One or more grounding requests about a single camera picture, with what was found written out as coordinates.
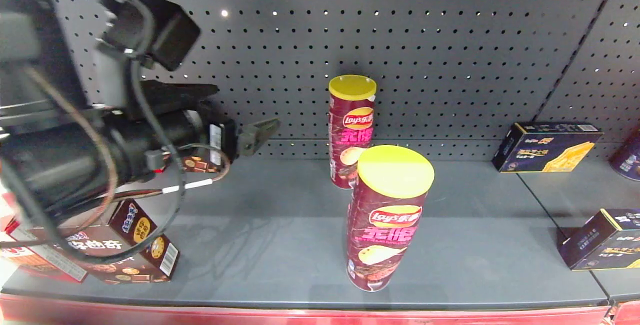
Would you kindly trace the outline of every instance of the chocolate cookie box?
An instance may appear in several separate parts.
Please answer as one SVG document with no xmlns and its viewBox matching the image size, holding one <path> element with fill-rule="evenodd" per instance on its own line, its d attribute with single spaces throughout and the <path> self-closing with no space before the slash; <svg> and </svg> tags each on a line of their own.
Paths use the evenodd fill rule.
<svg viewBox="0 0 640 325">
<path fill-rule="evenodd" d="M 559 250 L 571 270 L 640 268 L 640 209 L 600 209 Z"/>
<path fill-rule="evenodd" d="M 515 122 L 492 163 L 501 173 L 571 172 L 602 134 L 586 122 Z"/>
<path fill-rule="evenodd" d="M 61 229 L 73 229 L 82 224 L 88 214 L 67 220 Z M 112 255 L 140 243 L 156 229 L 156 224 L 132 199 L 126 199 L 108 208 L 94 224 L 66 240 L 69 245 L 85 254 Z M 30 230 L 43 236 L 44 230 Z M 139 284 L 167 282 L 176 271 L 180 252 L 164 234 L 142 252 L 116 263 L 97 265 L 76 261 L 89 274 L 107 284 Z"/>
<path fill-rule="evenodd" d="M 0 241 L 36 240 L 26 225 L 14 218 L 16 197 L 0 184 Z M 13 262 L 30 275 L 47 277 L 64 282 L 81 283 L 87 271 L 70 259 L 62 256 L 49 245 L 33 247 L 7 247 L 0 249 L 4 259 Z"/>
</svg>

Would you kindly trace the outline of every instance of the lay's chip can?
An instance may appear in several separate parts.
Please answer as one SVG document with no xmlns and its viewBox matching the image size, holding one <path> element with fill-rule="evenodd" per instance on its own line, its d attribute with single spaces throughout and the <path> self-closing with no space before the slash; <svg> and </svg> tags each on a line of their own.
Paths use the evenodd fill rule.
<svg viewBox="0 0 640 325">
<path fill-rule="evenodd" d="M 329 81 L 329 155 L 331 180 L 354 188 L 356 166 L 373 136 L 376 82 L 366 76 L 342 75 Z"/>
<path fill-rule="evenodd" d="M 362 152 L 347 211 L 347 274 L 364 291 L 384 289 L 413 239 L 434 167 L 405 147 Z"/>
</svg>

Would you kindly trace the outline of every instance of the black cable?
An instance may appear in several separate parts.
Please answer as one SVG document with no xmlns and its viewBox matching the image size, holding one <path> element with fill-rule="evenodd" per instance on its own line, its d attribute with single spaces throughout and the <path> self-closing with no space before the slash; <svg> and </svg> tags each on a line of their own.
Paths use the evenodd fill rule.
<svg viewBox="0 0 640 325">
<path fill-rule="evenodd" d="M 125 1 L 131 3 L 131 5 L 133 5 L 142 15 L 141 41 L 138 44 L 137 49 L 131 50 L 130 53 L 127 53 L 128 56 L 132 57 L 131 85 L 133 87 L 135 100 L 140 105 L 142 114 L 146 118 L 147 122 L 149 122 L 149 125 L 151 125 L 151 128 L 158 136 L 160 142 L 163 143 L 167 150 L 170 152 L 172 161 L 175 163 L 177 167 L 176 170 L 178 171 L 177 202 L 174 206 L 173 213 L 169 216 L 169 219 L 162 226 L 156 227 L 156 229 L 154 229 L 151 234 L 144 238 L 144 240 L 140 241 L 136 245 L 133 245 L 127 250 L 108 256 L 88 255 L 69 245 L 66 239 L 61 236 L 56 225 L 43 211 L 32 191 L 25 184 L 23 179 L 18 177 L 18 172 L 14 170 L 10 163 L 7 163 L 7 166 L 3 168 L 3 170 L 8 173 L 8 176 L 5 177 L 5 180 L 7 180 L 7 185 L 11 188 L 11 190 L 13 190 L 14 193 L 16 193 L 16 196 L 20 198 L 21 205 L 24 206 L 32 214 L 32 216 L 34 216 L 35 220 L 39 222 L 39 225 L 43 227 L 48 240 L 56 243 L 62 250 L 64 250 L 74 258 L 91 264 L 112 264 L 114 262 L 126 259 L 131 255 L 137 254 L 142 249 L 151 245 L 151 243 L 153 243 L 153 241 L 155 241 L 158 236 L 161 236 L 167 230 L 171 222 L 173 222 L 173 220 L 176 218 L 176 215 L 178 215 L 178 211 L 180 210 L 185 198 L 185 172 L 183 170 L 183 164 L 181 162 L 180 155 L 178 154 L 178 150 L 176 150 L 176 147 L 174 147 L 171 140 L 169 140 L 169 137 L 162 128 L 162 125 L 158 121 L 158 118 L 151 110 L 151 106 L 149 106 L 149 103 L 144 96 L 142 85 L 140 84 L 139 61 L 141 60 L 141 57 L 145 56 L 147 49 L 151 45 L 151 42 L 153 41 L 154 29 L 156 27 L 153 13 L 151 13 L 149 8 L 147 8 L 147 6 L 140 0 Z"/>
</svg>

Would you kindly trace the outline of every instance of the snack box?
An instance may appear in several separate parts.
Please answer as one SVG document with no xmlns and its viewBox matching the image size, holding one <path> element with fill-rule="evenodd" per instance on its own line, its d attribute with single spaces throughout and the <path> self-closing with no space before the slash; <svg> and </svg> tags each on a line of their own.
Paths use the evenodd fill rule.
<svg viewBox="0 0 640 325">
<path fill-rule="evenodd" d="M 90 216 L 83 213 L 70 218 L 60 229 L 73 229 Z M 156 229 L 156 224 L 133 199 L 122 200 L 106 209 L 98 220 L 66 238 L 69 245 L 85 254 L 106 256 L 117 254 L 140 243 Z M 43 236 L 40 227 L 30 229 L 35 236 Z M 75 261 L 89 274 L 107 284 L 137 284 L 168 282 L 176 271 L 180 252 L 166 235 L 156 238 L 135 255 L 109 264 L 93 264 Z"/>
<path fill-rule="evenodd" d="M 515 122 L 492 163 L 501 173 L 571 172 L 602 135 L 587 122 Z"/>
<path fill-rule="evenodd" d="M 640 209 L 600 209 L 559 250 L 571 270 L 640 268 Z"/>
</svg>

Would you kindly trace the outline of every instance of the gray shelf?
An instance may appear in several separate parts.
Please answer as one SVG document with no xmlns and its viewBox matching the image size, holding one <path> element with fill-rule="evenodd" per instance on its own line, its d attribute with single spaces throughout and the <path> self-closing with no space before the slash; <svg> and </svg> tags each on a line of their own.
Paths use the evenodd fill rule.
<svg viewBox="0 0 640 325">
<path fill-rule="evenodd" d="M 622 177 L 606 161 L 585 161 L 573 172 L 519 176 L 561 228 L 582 227 L 601 208 L 640 207 L 640 183 Z M 640 299 L 640 269 L 593 274 L 612 299 Z"/>
<path fill-rule="evenodd" d="M 350 192 L 331 184 L 327 165 L 241 159 L 223 181 L 187 192 L 167 232 L 182 251 L 172 282 L 112 286 L 91 277 L 78 285 L 17 272 L 2 291 L 280 309 L 534 309 L 606 301 L 589 272 L 571 272 L 562 262 L 555 225 L 518 176 L 475 161 L 434 163 L 418 236 L 391 284 L 365 293 L 345 273 Z M 165 174 L 154 182 L 172 181 Z M 172 200 L 142 206 L 164 216 Z"/>
</svg>

